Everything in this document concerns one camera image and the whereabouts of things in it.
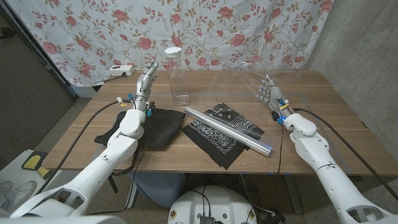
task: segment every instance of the wooden table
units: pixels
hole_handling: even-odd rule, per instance
[[[135,93],[136,80],[141,74],[136,71],[133,76],[106,83],[88,103],[79,117],[69,127],[63,137],[45,158],[43,165],[54,169],[76,138],[87,120],[104,105],[114,101],[117,96],[127,98]],[[184,107],[174,107],[168,84],[167,72],[158,71],[159,75],[152,86],[150,101],[157,108],[183,111]],[[383,148],[373,134],[364,126],[344,100],[319,72],[301,72],[301,77],[289,73],[272,75],[293,108],[312,110],[328,121],[381,175],[397,175],[398,164]],[[282,153],[280,153],[281,126],[271,118],[270,109],[255,99],[253,89],[257,83],[243,80],[236,72],[189,71],[187,72],[190,102],[202,111],[219,102],[226,103],[238,113],[247,117],[265,131],[264,136],[272,140],[272,152],[269,157],[254,150],[244,151],[228,170],[219,167],[211,158],[194,144],[183,132],[179,132],[171,145],[162,149],[148,148],[139,164],[141,172],[204,172],[235,174],[314,174],[295,152],[294,144],[289,139],[289,131],[284,130]],[[111,106],[101,112],[88,126],[71,154],[62,166],[64,170],[81,170],[100,153],[104,147],[94,143],[94,138],[107,132],[113,125],[116,115],[123,108]],[[370,171],[359,159],[322,123],[311,115],[301,113],[312,120],[318,132],[330,143],[331,155],[342,169],[350,175],[369,175]],[[184,118],[182,127],[193,119]],[[118,169],[131,165],[132,159],[123,162]]]

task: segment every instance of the floral curtain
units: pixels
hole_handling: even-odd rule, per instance
[[[137,69],[183,49],[190,70],[235,62],[301,69],[332,0],[7,0],[76,86],[102,85],[112,65]]]

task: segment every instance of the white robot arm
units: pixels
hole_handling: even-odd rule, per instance
[[[292,131],[290,140],[297,154],[317,174],[341,223],[398,223],[398,216],[363,197],[330,155],[329,144],[317,133],[315,124],[292,111],[272,79],[267,76],[263,83],[257,97],[267,103],[275,120]]]
[[[73,217],[86,212],[92,198],[112,171],[131,157],[137,149],[138,139],[144,134],[142,124],[151,112],[151,105],[147,99],[152,82],[156,79],[154,72],[157,66],[157,63],[153,63],[139,77],[134,99],[136,108],[127,110],[119,129],[109,139],[107,148],[72,181],[32,197],[12,213],[11,218],[19,218],[25,214],[40,217]]]

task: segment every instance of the aluminum tube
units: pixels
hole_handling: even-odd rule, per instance
[[[249,146],[250,148],[254,149],[257,152],[260,152],[261,154],[268,156],[269,153],[271,152],[271,147],[269,147],[268,145],[264,144],[263,142],[260,142],[248,135],[245,135],[235,129],[233,129],[232,127],[223,124],[220,121],[217,121],[207,115],[205,115],[204,113],[201,113],[198,110],[193,109],[190,106],[187,106],[185,108],[185,114],[191,116],[192,118],[195,118],[199,121],[201,121],[204,124],[209,125],[210,127],[216,129],[217,131],[227,135],[228,137],[231,137],[233,139],[236,139],[238,142],[241,142],[247,146]]]

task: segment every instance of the plastic bottle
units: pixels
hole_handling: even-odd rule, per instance
[[[185,68],[181,65],[180,47],[169,47],[164,52],[169,57],[169,83],[172,91],[173,104],[175,106],[188,106],[187,81]]]

